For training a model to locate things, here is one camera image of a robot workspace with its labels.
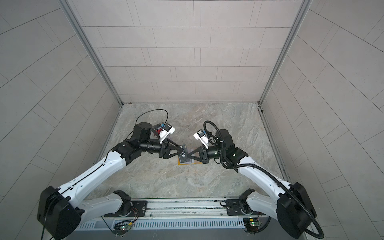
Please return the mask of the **yellow leather card holder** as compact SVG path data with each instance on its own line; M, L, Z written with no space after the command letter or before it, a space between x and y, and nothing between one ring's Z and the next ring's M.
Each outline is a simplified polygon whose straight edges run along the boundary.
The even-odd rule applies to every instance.
M183 145L183 152L178 155L178 165L193 165L193 164L202 164L201 162L195 160L195 159L190 159L187 157L187 154L190 152L193 152L197 148L188 148L186 145Z

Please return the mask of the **black VIP card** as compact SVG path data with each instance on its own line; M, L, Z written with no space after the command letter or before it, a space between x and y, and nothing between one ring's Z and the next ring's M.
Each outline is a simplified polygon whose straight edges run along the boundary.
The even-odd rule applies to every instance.
M186 149L185 146L183 146L183 150L184 152L182 154L179 155L179 164L180 165L186 165L186 164L190 164L188 159L187 159L187 155L188 155L188 149Z

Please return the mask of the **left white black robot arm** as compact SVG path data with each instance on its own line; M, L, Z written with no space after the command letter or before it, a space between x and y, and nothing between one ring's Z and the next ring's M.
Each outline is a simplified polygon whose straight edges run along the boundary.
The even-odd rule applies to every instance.
M121 217L134 214L131 197L124 191L87 201L85 198L111 175L140 157L142 152L157 153L161 159L176 156L181 147L168 139L175 128L163 124L158 133L150 123L142 122L134 126L132 136L115 147L98 163L84 173L58 188L52 186L42 191L37 220L55 240L69 236L80 224L106 214Z

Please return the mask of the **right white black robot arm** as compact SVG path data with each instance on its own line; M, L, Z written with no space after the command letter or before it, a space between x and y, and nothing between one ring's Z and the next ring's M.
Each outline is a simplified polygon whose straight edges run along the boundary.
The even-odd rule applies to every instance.
M301 184L290 184L262 168L248 153L235 146L228 130L221 129L213 135L201 129L194 134L194 138L202 146L190 152L190 158L203 164L219 159L225 169L246 176L267 193L263 197L252 189L245 191L239 198L243 213L263 213L277 220L286 233L295 239L303 233L317 239L324 238L324 231L316 220L316 211Z

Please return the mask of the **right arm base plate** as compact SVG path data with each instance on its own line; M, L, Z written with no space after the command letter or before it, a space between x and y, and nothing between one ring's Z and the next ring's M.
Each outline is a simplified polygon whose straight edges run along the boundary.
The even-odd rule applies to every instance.
M241 208L239 199L228 199L220 202L220 205L227 210L228 216L263 216L261 212L246 212Z

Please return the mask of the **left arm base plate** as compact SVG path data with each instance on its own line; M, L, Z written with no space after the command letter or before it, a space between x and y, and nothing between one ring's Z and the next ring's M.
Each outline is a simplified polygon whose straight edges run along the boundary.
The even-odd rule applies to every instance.
M131 201L125 204L116 212L104 215L106 218L134 218L144 217L146 214L148 202L147 201Z

